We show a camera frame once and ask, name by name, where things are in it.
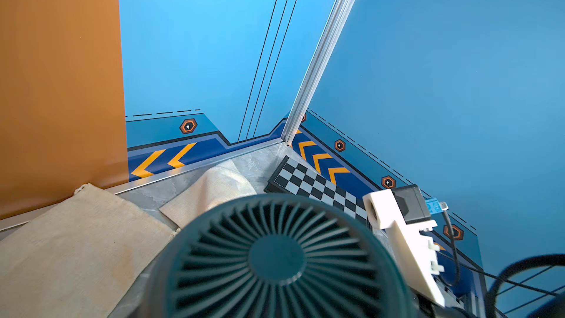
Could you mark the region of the beige cloth bag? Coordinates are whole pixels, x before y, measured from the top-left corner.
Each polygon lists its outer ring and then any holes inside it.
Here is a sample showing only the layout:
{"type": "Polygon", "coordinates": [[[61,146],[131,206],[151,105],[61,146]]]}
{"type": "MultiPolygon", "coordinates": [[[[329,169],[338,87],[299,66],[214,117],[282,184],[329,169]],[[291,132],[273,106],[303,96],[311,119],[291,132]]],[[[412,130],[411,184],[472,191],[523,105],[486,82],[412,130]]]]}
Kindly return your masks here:
{"type": "Polygon", "coordinates": [[[174,231],[91,184],[1,240],[2,317],[107,317],[174,231]]]}
{"type": "Polygon", "coordinates": [[[228,201],[257,192],[231,160],[207,170],[193,185],[159,211],[178,228],[186,227],[203,213],[228,201]]]}

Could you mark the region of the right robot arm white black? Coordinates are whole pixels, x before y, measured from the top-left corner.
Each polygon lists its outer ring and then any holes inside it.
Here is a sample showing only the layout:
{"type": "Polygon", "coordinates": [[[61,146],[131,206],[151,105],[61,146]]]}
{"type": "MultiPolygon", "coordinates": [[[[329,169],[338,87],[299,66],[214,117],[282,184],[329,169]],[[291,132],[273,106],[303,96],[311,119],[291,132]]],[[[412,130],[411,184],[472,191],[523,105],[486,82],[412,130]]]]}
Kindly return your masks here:
{"type": "Polygon", "coordinates": [[[504,284],[510,284],[515,287],[538,292],[540,294],[538,299],[542,299],[548,296],[558,297],[561,294],[561,290],[564,290],[564,285],[552,291],[548,291],[545,289],[526,285],[522,282],[511,280],[511,278],[515,275],[540,267],[547,267],[548,269],[553,269],[554,267],[564,267],[564,254],[548,254],[522,259],[521,261],[517,261],[507,266],[500,274],[495,275],[494,283],[491,285],[490,289],[487,291],[484,297],[486,317],[497,316],[497,298],[500,296],[500,289],[504,284]]]}

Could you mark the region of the dark green hair dryer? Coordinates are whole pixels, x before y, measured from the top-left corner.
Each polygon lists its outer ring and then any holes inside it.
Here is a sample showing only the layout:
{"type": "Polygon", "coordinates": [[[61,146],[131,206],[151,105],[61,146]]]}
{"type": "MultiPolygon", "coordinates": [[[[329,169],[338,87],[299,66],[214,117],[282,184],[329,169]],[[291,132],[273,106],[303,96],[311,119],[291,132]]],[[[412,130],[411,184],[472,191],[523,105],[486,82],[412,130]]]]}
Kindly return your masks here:
{"type": "Polygon", "coordinates": [[[186,225],[154,266],[135,317],[415,317],[392,257],[318,200],[262,194],[186,225]]]}

